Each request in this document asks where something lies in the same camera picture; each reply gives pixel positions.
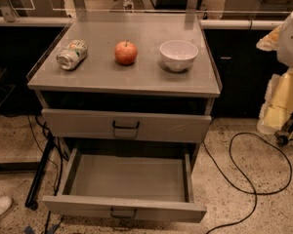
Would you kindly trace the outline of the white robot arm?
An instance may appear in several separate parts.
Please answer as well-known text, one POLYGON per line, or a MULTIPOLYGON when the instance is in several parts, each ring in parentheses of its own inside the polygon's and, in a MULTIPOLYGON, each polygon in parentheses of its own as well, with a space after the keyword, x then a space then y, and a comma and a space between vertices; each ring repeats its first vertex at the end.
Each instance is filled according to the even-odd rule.
POLYGON ((276 51, 277 60, 288 69, 274 74, 268 83, 257 130, 265 135, 279 131, 293 114, 293 12, 282 25, 275 28, 256 44, 262 51, 276 51))

